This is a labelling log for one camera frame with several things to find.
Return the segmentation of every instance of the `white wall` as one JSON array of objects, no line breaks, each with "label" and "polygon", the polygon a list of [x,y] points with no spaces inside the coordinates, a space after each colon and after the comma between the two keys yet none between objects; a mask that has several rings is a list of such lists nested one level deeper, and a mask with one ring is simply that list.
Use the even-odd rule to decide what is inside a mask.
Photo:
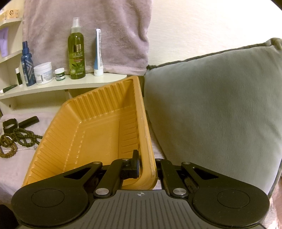
[{"label": "white wall", "polygon": [[153,0],[149,64],[282,38],[271,0]]}]

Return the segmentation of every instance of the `orange plastic tray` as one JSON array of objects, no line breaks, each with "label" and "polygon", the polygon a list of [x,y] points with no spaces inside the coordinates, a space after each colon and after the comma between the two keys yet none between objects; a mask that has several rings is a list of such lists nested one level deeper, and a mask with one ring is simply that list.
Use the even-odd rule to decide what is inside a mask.
[{"label": "orange plastic tray", "polygon": [[123,189],[152,189],[157,169],[140,84],[132,76],[66,101],[48,127],[24,185],[93,161],[110,164],[139,150],[140,176]]}]

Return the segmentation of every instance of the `spray nozzle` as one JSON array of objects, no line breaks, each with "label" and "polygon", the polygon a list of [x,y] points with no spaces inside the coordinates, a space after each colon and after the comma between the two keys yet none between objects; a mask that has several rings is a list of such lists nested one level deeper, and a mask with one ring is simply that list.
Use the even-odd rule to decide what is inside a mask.
[{"label": "spray nozzle", "polygon": [[23,42],[23,50],[22,50],[23,55],[28,54],[29,53],[29,48],[27,45],[27,41]]},{"label": "spray nozzle", "polygon": [[72,20],[72,27],[73,28],[80,27],[80,25],[79,25],[79,17],[74,17],[73,18],[73,20]]}]

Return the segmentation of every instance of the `pink towel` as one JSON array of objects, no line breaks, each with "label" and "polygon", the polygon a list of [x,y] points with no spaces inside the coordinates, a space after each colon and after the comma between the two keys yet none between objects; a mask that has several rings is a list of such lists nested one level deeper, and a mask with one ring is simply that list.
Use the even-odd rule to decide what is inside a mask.
[{"label": "pink towel", "polygon": [[93,72],[100,28],[104,72],[145,74],[151,0],[26,0],[23,40],[28,41],[34,65],[51,61],[53,70],[64,67],[69,72],[67,39],[73,17],[80,17],[86,72]]}]

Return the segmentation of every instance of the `white jar lid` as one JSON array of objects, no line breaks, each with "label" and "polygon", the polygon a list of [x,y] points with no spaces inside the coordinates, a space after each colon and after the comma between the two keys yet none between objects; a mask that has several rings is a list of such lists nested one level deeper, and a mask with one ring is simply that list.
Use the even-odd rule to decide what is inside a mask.
[{"label": "white jar lid", "polygon": [[61,74],[65,72],[65,68],[58,68],[55,70],[55,74]]},{"label": "white jar lid", "polygon": [[41,72],[41,71],[44,71],[44,70],[50,69],[50,68],[52,68],[52,63],[46,62],[46,63],[39,64],[39,65],[35,66],[33,69],[36,72]]}]

